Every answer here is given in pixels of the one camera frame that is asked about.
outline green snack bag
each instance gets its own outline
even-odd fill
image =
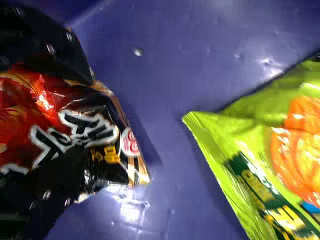
[[[250,239],[320,240],[320,62],[182,120]]]

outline orange snack image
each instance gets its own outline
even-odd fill
[[[277,177],[293,193],[320,207],[320,100],[301,96],[283,128],[272,128],[270,152]]]

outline blue plastic tray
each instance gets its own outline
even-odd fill
[[[317,49],[319,1],[25,2],[77,33],[152,176],[148,187],[74,204],[47,239],[248,239],[181,117],[217,110]]]

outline crinkled plastic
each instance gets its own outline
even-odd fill
[[[320,62],[183,122],[250,239],[320,239]]]
[[[35,197],[56,188],[79,195],[110,184],[150,182],[137,140],[109,89],[19,64],[0,73],[0,174],[19,179]]]

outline logo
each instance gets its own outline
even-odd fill
[[[49,128],[45,132],[37,125],[30,129],[31,142],[42,149],[42,153],[33,161],[32,169],[37,168],[41,162],[63,155],[75,145],[84,148],[107,145],[119,137],[118,127],[110,125],[100,114],[93,117],[80,116],[69,110],[63,110],[59,117],[64,125],[71,128],[70,136],[54,128]]]
[[[130,127],[127,127],[121,134],[120,149],[127,157],[140,156],[137,140]]]

